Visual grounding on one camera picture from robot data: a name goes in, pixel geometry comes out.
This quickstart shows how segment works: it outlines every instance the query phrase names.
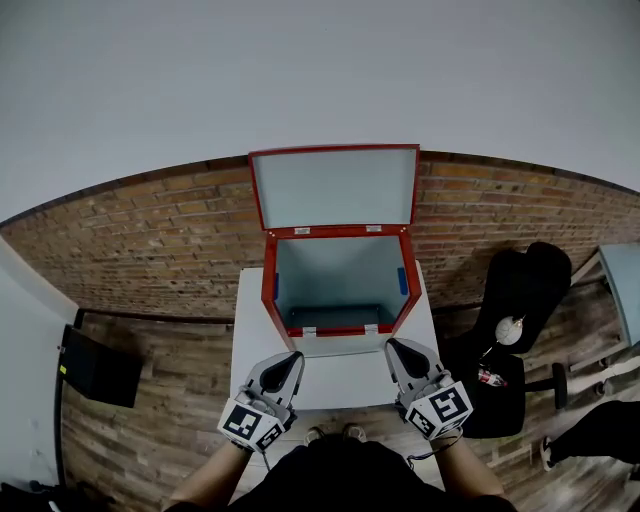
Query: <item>black pants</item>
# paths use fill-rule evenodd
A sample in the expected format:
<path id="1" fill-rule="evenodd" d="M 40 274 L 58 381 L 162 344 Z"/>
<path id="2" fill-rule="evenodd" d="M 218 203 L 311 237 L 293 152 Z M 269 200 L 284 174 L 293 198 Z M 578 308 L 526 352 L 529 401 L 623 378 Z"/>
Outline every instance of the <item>black pants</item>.
<path id="1" fill-rule="evenodd" d="M 599 405 L 551 446 L 551 461 L 567 457 L 608 456 L 640 463 L 640 402 L 618 400 Z"/>

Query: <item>red box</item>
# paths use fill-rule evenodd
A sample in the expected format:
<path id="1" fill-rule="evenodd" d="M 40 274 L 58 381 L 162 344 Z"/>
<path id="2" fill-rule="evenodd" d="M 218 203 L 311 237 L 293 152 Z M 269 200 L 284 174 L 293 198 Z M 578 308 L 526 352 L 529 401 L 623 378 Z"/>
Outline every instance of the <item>red box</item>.
<path id="1" fill-rule="evenodd" d="M 380 350 L 421 295 L 407 226 L 419 145 L 249 154 L 267 233 L 262 302 L 290 350 Z"/>

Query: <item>white table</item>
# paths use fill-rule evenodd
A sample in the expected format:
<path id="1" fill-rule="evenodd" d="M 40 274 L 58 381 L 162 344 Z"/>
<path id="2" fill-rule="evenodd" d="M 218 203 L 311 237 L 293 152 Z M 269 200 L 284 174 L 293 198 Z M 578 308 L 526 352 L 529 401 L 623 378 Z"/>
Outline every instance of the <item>white table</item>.
<path id="1" fill-rule="evenodd" d="M 422 296 L 396 333 L 438 353 L 429 298 L 416 261 Z M 244 384 L 253 366 L 288 349 L 260 300 L 262 269 L 240 273 L 231 359 L 231 394 Z M 383 351 L 327 357 L 308 357 L 293 399 L 296 410 L 341 409 L 391 404 L 398 387 L 391 380 Z"/>
<path id="2" fill-rule="evenodd" d="M 571 285 L 598 265 L 611 287 L 620 319 L 621 339 L 613 347 L 571 365 L 569 370 L 572 372 L 640 342 L 640 244 L 601 245 L 596 254 L 571 276 Z"/>

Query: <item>shoe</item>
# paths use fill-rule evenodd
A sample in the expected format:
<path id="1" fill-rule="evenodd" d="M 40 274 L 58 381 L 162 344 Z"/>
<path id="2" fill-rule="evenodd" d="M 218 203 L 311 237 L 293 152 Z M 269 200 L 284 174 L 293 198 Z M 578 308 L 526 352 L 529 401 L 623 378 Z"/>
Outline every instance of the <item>shoe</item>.
<path id="1" fill-rule="evenodd" d="M 342 429 L 342 439 L 357 439 L 361 443 L 367 442 L 367 434 L 364 429 L 356 423 L 347 423 Z"/>
<path id="2" fill-rule="evenodd" d="M 627 475 L 627 481 L 640 482 L 640 464 L 633 466 L 633 469 Z"/>
<path id="3" fill-rule="evenodd" d="M 318 439 L 323 439 L 323 438 L 324 438 L 324 432 L 322 430 L 320 430 L 318 427 L 311 427 L 308 430 L 307 435 L 304 436 L 304 445 L 309 446 L 314 441 L 317 441 Z"/>
<path id="4" fill-rule="evenodd" d="M 545 471 L 551 471 L 556 465 L 555 462 L 551 462 L 551 438 L 545 436 L 540 443 L 540 458 L 542 459 L 542 466 Z"/>

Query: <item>black shirt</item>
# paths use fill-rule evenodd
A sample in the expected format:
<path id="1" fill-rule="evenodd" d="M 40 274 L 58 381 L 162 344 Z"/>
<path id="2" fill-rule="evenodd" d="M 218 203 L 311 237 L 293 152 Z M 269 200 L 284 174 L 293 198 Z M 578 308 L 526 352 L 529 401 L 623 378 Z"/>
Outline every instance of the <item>black shirt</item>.
<path id="1" fill-rule="evenodd" d="M 283 457 L 251 492 L 228 509 L 251 512 L 284 512 L 304 509 L 351 509 L 438 512 L 473 510 L 513 512 L 507 501 L 482 496 L 471 501 L 447 494 L 425 484 L 402 457 L 379 443 L 355 440 L 336 444 L 314 441 L 299 446 Z M 171 512 L 201 512 L 180 503 Z"/>

